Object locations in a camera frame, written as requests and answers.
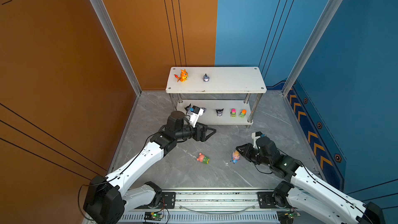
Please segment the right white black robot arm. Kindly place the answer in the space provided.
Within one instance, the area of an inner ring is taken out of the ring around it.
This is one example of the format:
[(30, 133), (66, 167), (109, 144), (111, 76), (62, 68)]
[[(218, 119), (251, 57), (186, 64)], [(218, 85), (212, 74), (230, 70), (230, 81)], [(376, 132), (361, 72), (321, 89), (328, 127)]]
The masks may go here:
[(237, 146), (241, 157), (255, 166), (264, 164), (282, 179), (274, 189), (275, 204), (297, 208), (326, 224), (384, 224), (382, 209), (336, 189), (311, 172), (300, 160), (278, 149), (267, 136)]

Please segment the ice cream cone toy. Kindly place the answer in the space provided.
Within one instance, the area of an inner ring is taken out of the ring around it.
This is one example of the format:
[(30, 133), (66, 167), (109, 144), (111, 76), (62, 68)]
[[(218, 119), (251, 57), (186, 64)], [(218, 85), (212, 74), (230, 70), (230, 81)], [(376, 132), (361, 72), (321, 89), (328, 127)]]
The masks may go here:
[(240, 153), (236, 150), (234, 152), (232, 152), (231, 155), (231, 162), (233, 164), (236, 164), (238, 161), (240, 160)]

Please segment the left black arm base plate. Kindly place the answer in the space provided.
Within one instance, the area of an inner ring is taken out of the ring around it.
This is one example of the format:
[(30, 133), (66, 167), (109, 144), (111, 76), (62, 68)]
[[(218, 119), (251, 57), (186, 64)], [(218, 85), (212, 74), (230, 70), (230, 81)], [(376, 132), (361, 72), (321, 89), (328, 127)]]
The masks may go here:
[(163, 207), (163, 201), (167, 209), (174, 209), (176, 203), (176, 192), (162, 192), (160, 201), (157, 205), (143, 205), (136, 209), (161, 209)]

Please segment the pink green block toy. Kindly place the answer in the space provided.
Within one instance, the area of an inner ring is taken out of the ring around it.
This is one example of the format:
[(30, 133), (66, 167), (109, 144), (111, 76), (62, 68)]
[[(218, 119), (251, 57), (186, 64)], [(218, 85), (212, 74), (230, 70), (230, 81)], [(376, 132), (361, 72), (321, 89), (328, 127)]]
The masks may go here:
[(230, 116), (231, 117), (236, 117), (236, 109), (231, 109), (231, 112), (230, 112)]

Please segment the grey purple kuromi toy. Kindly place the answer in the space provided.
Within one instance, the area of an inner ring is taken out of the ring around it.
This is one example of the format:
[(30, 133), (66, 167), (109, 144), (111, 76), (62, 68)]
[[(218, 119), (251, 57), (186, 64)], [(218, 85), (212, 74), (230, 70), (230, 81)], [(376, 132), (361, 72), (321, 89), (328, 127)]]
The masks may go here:
[(224, 109), (216, 109), (217, 117), (222, 117)]

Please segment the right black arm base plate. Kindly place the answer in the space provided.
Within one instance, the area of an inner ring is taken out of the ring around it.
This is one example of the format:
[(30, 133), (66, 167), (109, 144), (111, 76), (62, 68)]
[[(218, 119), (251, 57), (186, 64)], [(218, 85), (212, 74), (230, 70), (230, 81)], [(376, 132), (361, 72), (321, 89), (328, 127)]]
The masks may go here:
[(268, 191), (257, 192), (258, 203), (261, 209), (263, 208), (286, 208), (294, 209), (287, 201), (286, 194), (279, 194)]

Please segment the black white kuromi toy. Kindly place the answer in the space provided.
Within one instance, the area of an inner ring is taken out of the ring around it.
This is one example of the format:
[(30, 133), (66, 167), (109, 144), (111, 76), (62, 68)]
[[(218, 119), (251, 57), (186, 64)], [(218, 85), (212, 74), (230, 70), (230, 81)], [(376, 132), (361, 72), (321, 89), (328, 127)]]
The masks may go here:
[(191, 108), (191, 104), (185, 107), (186, 112), (189, 112)]

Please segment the green orange toy car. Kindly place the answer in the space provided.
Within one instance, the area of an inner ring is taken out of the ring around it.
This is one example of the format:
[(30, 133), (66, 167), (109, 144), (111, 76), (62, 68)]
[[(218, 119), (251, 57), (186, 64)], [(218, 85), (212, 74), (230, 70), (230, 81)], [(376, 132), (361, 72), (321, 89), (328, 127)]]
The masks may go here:
[(247, 111), (246, 111), (246, 110), (242, 110), (242, 111), (240, 112), (240, 114), (239, 114), (239, 117), (240, 117), (240, 118), (244, 118), (244, 117), (246, 116), (246, 114), (247, 114)]

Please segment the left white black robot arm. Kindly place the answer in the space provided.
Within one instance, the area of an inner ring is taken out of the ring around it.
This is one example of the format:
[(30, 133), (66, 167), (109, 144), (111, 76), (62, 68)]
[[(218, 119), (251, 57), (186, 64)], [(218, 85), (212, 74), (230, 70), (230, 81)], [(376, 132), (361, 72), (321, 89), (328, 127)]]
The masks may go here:
[(97, 224), (115, 224), (123, 214), (138, 207), (163, 208), (162, 189), (158, 185), (149, 181), (136, 189), (131, 186), (178, 143), (189, 139), (206, 142), (216, 133), (216, 129), (198, 122), (201, 115), (172, 112), (167, 123), (147, 138), (136, 156), (114, 172), (94, 177), (87, 185), (84, 203), (78, 205), (83, 216)]

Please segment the blue grey eeyore toy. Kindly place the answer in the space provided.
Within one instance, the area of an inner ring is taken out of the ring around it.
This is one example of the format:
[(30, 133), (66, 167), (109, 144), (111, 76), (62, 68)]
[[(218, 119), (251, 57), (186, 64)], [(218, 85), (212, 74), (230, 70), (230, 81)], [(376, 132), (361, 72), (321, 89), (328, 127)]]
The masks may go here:
[(203, 76), (203, 81), (204, 81), (204, 82), (209, 82), (209, 79), (210, 79), (210, 77), (209, 77), (207, 74), (205, 74), (205, 75)]

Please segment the orange fox toy figure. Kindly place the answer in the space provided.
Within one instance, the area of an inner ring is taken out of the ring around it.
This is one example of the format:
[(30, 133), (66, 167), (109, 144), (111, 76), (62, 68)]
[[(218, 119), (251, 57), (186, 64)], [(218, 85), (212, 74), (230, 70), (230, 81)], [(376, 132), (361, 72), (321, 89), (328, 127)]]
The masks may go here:
[(183, 83), (188, 79), (189, 75), (186, 69), (181, 69), (180, 71), (181, 71), (180, 75), (175, 74), (174, 76), (177, 79), (177, 82)]

